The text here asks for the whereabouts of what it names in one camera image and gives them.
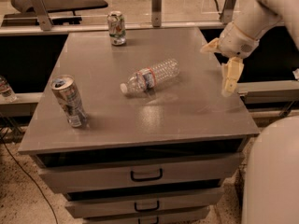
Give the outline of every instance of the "drawer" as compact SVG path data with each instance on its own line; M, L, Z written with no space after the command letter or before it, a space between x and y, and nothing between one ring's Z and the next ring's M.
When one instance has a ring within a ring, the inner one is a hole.
M123 189L232 176L242 153L39 169L54 193Z
M177 212L165 212L161 214L143 216L143 217L127 217L118 216L118 219L111 218L88 218L84 219L83 224L166 224L178 223L182 221L200 220L206 218L209 212L207 206L201 208L193 208L180 210Z
M162 191L136 190L135 195L68 202L65 208L74 218L144 214L216 204L223 194L222 188Z
M242 138L37 154L42 168L236 153Z

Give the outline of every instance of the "can lid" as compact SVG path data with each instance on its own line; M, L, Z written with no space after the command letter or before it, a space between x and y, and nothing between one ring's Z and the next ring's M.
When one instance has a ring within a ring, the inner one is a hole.
M55 88L60 88L65 84L65 80L61 78L56 78L54 79L53 83Z
M72 83L74 83L74 79L69 75L62 75L59 77L56 77L51 82L51 88L53 90L63 90L66 87L70 86Z
M121 16L121 15L122 15L121 11L110 11L109 12L109 16L118 17L118 16Z
M121 92L124 93L124 94L128 93L128 87L124 83L121 84Z

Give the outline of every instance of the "bottle label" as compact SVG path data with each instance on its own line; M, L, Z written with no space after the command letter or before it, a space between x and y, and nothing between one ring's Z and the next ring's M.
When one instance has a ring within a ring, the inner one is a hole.
M2 91L2 96L3 97L9 97L12 94L12 89L8 89L6 91Z
M138 83L143 90L153 88L156 85L155 75L149 68L138 71Z
M71 124L73 127L78 127L78 126L81 126L81 125L82 125L79 116L69 116L69 117L68 117L68 121L70 122L70 124Z

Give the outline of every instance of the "table top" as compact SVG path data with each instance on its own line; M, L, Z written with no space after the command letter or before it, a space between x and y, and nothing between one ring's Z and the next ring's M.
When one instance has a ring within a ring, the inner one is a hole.
M127 43L113 46L109 34L70 34L51 74L75 78L89 116L85 128L72 128L47 85L21 154L135 147L257 134L258 128L237 94L221 96L221 66L202 54L206 41L198 28L127 31ZM120 84L136 70L168 58L180 74L142 97L127 98Z

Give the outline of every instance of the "bottle cap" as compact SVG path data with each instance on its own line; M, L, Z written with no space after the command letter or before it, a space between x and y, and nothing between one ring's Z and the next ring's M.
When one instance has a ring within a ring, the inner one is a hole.
M124 83L121 84L121 92L123 92L124 94L128 93L128 87Z

